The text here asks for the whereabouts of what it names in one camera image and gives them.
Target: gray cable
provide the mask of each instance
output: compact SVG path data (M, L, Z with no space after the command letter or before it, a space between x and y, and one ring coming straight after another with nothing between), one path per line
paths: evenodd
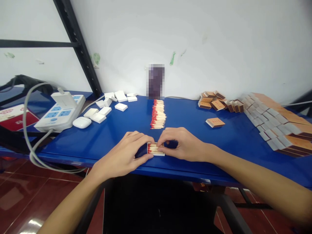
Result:
M91 104L87 105L84 110L81 112L83 113L86 109L88 109L90 106L92 106L94 103L96 103L97 101L101 100L103 97L105 97L104 95L102 97L100 97L99 99L95 100L94 102L92 102Z
M299 103L294 103L294 104L288 104L288 105L283 105L283 106L295 106L295 105L301 105L301 104L306 104L306 103L311 103L312 101L306 101L306 102L299 102Z
M51 84L51 83L40 83L40 84L37 84L35 85L34 87L32 87L26 97L25 97L25 102L24 102L24 111L23 111L23 132L24 132L24 137L25 137L25 141L26 141L26 144L28 146L28 149L30 150L30 160L31 162L34 161L34 158L41 164L43 165L45 168L48 168L50 170L53 170L53 171L58 171L58 172L64 172L64 173L70 173L70 174L74 174L74 173L78 173L78 172L82 172L84 171L86 168L83 168L83 169L75 169L75 170L58 170L58 169L55 169L53 167L50 167L48 165L46 165L43 161L41 161L38 156L36 155L35 153L35 149L32 147L30 141L29 141L29 138L28 138L28 134L27 134L27 125L26 125L26 112L27 112L27 105L28 105L28 101L29 101L29 98L30 98L30 95L31 93L33 92L34 89L36 89L37 87L39 86L42 86L42 85L53 85L55 86L54 84ZM48 131L48 133L42 138L40 139L40 141L42 142L45 138L47 138L49 136L49 134L53 131L52 129L50 129Z

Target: pile of matches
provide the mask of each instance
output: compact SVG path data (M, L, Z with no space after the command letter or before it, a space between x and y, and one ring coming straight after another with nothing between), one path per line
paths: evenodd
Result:
M161 129L165 127L166 115L164 113L164 107L162 100L154 100L150 129Z
M147 153L151 153L154 156L165 156L164 153L158 151L159 147L157 147L156 144L157 142L155 144L147 143Z

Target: white power strip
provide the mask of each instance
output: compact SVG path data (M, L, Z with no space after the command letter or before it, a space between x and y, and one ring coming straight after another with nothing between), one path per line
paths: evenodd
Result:
M73 121L78 117L85 103L83 95L72 95L77 103L77 108L62 109L57 103L35 124L40 132L48 132L51 128L55 132L61 132L72 127Z

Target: tiled floor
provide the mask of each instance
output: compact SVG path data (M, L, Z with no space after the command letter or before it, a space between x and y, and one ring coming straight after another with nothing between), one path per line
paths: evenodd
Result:
M57 205L77 186L81 178L38 168L31 162L18 159L1 161L0 174L0 234L37 233ZM246 191L253 203L263 203L259 197ZM245 203L239 190L226 188L234 202ZM88 234L102 233L104 193L95 210ZM239 208L253 233L294 233L295 225L274 210ZM223 233L232 233L220 207L215 225Z

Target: blue tabletop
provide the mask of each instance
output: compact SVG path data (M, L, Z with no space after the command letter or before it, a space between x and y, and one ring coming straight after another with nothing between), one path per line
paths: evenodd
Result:
M112 111L101 124L92 122L86 129L72 127L64 130L39 155L59 160L74 159L74 164L92 165L111 150L128 131L139 131L157 141L162 129L150 129L153 100L138 97L136 102L124 102L124 112ZM271 150L259 131L243 113L229 113L199 108L197 101L166 98L166 127L185 127L200 140L266 167L305 186L312 187L312 157L293 158ZM211 128L208 118L220 118L225 126ZM156 156L139 167L138 174L163 176L226 185L236 184L227 173L210 163L187 162L170 156Z

